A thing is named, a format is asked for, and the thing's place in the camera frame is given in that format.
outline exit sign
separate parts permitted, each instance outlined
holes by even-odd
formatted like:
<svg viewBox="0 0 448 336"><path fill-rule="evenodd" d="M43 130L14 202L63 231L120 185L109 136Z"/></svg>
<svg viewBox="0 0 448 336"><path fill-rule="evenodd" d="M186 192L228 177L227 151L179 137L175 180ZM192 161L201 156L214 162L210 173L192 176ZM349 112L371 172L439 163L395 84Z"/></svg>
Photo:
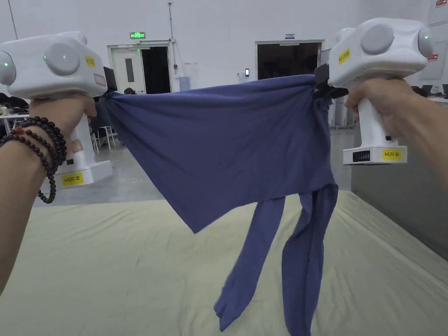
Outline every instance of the exit sign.
<svg viewBox="0 0 448 336"><path fill-rule="evenodd" d="M133 31L129 33L131 39L146 39L146 34L144 31Z"/></svg>

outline door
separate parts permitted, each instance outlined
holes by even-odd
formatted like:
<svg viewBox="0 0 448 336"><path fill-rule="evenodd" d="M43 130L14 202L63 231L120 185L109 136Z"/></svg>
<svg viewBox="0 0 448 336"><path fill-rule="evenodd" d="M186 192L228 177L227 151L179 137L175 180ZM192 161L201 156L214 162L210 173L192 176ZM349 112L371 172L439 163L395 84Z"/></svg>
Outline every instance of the door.
<svg viewBox="0 0 448 336"><path fill-rule="evenodd" d="M118 92L130 87L138 94L146 93L140 49L113 48L111 54Z"/></svg>

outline beaded bracelet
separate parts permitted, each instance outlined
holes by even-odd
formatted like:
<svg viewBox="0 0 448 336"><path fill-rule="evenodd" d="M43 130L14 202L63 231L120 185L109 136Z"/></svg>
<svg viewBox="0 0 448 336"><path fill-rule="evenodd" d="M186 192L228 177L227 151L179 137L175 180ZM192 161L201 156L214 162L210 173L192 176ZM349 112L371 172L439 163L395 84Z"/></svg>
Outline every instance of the beaded bracelet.
<svg viewBox="0 0 448 336"><path fill-rule="evenodd" d="M23 130L23 127L29 126L37 126L42 128L52 139L55 144L55 148L51 146L45 139L41 136L33 133L30 129L26 131ZM52 156L53 165L50 167L50 164L47 161L47 158L44 156L43 152L36 146L36 144L32 143L29 139L23 137L22 135L26 134L36 141L43 144L47 149L50 155ZM0 142L0 147L7 143L8 141L15 140L19 141L25 145L27 145L31 150L36 153L36 155L40 158L43 167L47 172L47 177L50 181L50 196L47 198L41 190L38 192L38 197L46 204L50 204L54 201L56 196L56 182L54 179L54 175L56 174L57 168L62 165L67 156L67 147L65 146L66 142L64 140L64 136L60 132L59 128L55 127L53 122L49 122L47 118L39 118L32 117L27 121L21 124L21 127L13 130L9 135L3 137Z"/></svg>

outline blue cloth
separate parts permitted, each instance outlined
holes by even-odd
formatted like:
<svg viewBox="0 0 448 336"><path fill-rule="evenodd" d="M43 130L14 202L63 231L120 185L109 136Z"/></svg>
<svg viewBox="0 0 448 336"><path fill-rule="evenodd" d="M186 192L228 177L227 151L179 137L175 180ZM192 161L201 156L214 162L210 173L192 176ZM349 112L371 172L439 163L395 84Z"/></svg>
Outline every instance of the blue cloth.
<svg viewBox="0 0 448 336"><path fill-rule="evenodd" d="M291 335L309 335L323 267L323 237L337 200L330 167L329 100L314 76L293 76L163 95L114 95L115 130L176 213L199 232L228 211L257 208L215 305L223 331L250 303L283 213L302 213L282 258Z"/></svg>

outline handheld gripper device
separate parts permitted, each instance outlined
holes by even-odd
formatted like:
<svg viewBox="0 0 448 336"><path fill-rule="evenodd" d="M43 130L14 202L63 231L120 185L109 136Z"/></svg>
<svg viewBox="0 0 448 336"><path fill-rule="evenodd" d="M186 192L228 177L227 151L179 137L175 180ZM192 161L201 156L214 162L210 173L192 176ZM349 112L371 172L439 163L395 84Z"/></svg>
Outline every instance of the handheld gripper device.
<svg viewBox="0 0 448 336"><path fill-rule="evenodd" d="M433 53L430 30L414 20L377 18L337 35L330 51L328 85L351 90L375 77L405 78L427 65ZM358 105L362 144L344 150L344 164L407 163L408 150L386 133L381 115L364 99Z"/></svg>
<svg viewBox="0 0 448 336"><path fill-rule="evenodd" d="M59 99L74 92L101 96L108 89L103 63L86 45L87 38L75 31L0 44L0 83L23 99ZM112 175L110 161L94 159L85 115L70 139L72 152L55 176L58 189Z"/></svg>

